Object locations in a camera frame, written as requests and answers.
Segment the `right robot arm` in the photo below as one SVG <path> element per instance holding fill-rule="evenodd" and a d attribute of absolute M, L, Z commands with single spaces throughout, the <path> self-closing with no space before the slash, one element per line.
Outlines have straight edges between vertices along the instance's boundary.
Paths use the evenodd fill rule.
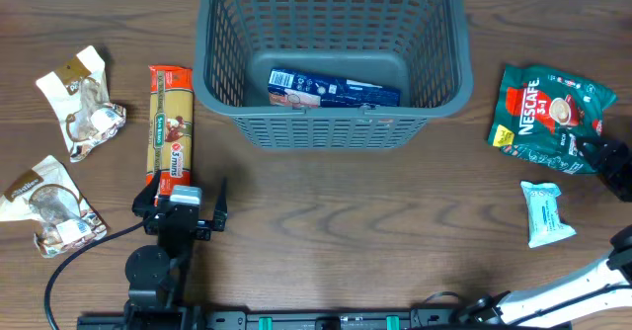
<path fill-rule="evenodd" d="M 578 150 L 621 201 L 631 201 L 631 148 L 602 137 L 580 137 Z M 483 297 L 453 316 L 457 323 L 553 328 L 631 305 L 631 227 L 611 239 L 612 250 L 548 285 Z"/>

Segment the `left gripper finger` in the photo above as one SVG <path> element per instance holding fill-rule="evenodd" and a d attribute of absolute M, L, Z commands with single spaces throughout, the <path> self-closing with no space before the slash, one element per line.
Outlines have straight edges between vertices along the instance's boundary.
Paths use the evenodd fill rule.
<path fill-rule="evenodd" d="M 213 211 L 212 230 L 223 231 L 228 218 L 228 207 L 226 199 L 227 179 L 221 182 L 220 191 Z"/>
<path fill-rule="evenodd" d="M 155 211 L 155 197 L 160 186 L 160 177 L 161 172 L 156 171 L 144 189 L 134 198 L 131 210 L 137 217 L 148 217 Z"/>

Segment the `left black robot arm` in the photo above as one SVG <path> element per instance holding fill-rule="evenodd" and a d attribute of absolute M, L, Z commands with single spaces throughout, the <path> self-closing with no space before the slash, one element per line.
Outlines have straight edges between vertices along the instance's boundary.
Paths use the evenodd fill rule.
<path fill-rule="evenodd" d="M 201 189 L 178 185 L 170 196 L 159 195 L 160 173 L 136 196 L 132 212 L 154 245 L 136 249 L 125 264 L 129 281 L 124 329 L 197 330 L 206 327 L 198 305 L 183 301 L 194 244 L 208 241 L 225 228 L 227 181 L 220 185 L 211 220 L 201 219 Z"/>

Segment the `green Nescafe coffee bag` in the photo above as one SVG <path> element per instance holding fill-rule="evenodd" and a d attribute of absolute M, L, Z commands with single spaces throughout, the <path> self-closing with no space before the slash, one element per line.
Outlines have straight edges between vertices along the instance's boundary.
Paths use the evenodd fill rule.
<path fill-rule="evenodd" d="M 542 65 L 508 65 L 488 144 L 570 175 L 593 174 L 577 139 L 600 137 L 603 113 L 616 101 L 612 90 L 590 79 Z"/>

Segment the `blue food box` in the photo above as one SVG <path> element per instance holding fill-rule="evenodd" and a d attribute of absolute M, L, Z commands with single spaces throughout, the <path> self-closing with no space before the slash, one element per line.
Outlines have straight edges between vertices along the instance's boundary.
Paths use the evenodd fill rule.
<path fill-rule="evenodd" d="M 274 68 L 268 80 L 272 105 L 293 108 L 398 107 L 401 92 L 351 79 Z"/>

